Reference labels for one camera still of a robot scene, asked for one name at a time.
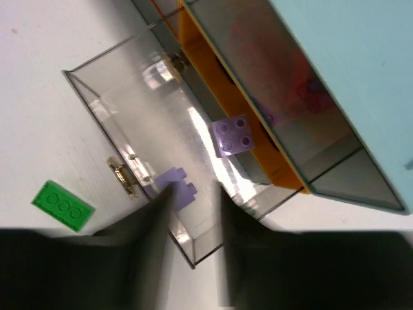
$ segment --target green lego brick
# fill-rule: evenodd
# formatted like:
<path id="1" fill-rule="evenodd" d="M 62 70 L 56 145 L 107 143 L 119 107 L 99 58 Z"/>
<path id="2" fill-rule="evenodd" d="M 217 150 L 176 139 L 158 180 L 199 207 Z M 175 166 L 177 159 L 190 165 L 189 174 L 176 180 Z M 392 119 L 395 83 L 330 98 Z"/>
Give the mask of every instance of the green lego brick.
<path id="1" fill-rule="evenodd" d="M 95 211 L 53 181 L 47 181 L 43 185 L 32 204 L 74 231 L 80 231 Z"/>

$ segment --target purple block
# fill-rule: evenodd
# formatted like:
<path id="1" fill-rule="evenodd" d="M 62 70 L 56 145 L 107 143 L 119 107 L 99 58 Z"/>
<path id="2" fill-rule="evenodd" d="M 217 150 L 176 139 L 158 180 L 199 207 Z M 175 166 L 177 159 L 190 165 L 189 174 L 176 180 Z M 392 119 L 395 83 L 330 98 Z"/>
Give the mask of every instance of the purple block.
<path id="1" fill-rule="evenodd" d="M 192 183 L 186 184 L 183 180 L 185 178 L 186 173 L 182 168 L 172 168 L 158 176 L 155 180 L 156 185 L 160 189 L 164 189 L 171 182 L 176 182 L 176 185 L 178 186 L 176 212 L 195 201 L 194 195 L 197 193 L 195 185 Z"/>
<path id="2" fill-rule="evenodd" d="M 255 147 L 247 117 L 242 114 L 211 123 L 218 158 L 238 154 Z"/>

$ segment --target transparent side panel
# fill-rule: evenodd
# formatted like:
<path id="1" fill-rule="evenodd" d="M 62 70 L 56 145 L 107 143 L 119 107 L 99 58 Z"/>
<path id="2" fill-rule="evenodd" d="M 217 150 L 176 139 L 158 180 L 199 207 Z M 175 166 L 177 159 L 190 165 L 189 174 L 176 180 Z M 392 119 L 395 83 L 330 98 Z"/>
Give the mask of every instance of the transparent side panel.
<path id="1" fill-rule="evenodd" d="M 68 76 L 149 195 L 159 190 L 164 173 L 183 168 L 184 182 L 196 189 L 195 200 L 177 210 L 171 231 L 194 264 L 221 243 L 214 235 L 219 226 L 216 180 L 254 216 L 295 191 L 256 182 L 248 173 L 250 167 L 235 156 L 217 158 L 203 104 L 216 104 L 215 109 L 219 105 L 200 102 L 185 80 L 178 82 L 154 35 L 162 26 L 140 33 Z M 205 238 L 205 243 L 198 240 L 208 232 L 215 237 Z"/>
<path id="2" fill-rule="evenodd" d="M 326 171 L 363 148 L 267 0 L 184 3 L 307 185 L 314 180 L 322 182 Z M 364 160 L 366 166 L 374 167 L 367 153 Z M 352 172 L 334 170 L 336 185 L 330 185 L 336 187 L 333 196 L 394 208 L 393 203 L 388 204 L 394 195 L 376 168 L 358 170 L 357 165 L 350 166 L 347 169 Z M 387 190 L 379 196 L 362 190 L 348 195 L 341 189 L 343 184 L 352 183 L 347 173 Z M 310 188 L 323 192 L 319 186 Z"/>

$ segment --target light blue surface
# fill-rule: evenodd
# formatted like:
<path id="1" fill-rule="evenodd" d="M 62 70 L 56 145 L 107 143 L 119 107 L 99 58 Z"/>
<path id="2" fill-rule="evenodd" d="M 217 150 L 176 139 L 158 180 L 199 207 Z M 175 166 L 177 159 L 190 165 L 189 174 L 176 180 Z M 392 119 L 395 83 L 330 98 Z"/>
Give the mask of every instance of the light blue surface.
<path id="1" fill-rule="evenodd" d="M 413 1 L 269 1 L 413 212 Z"/>

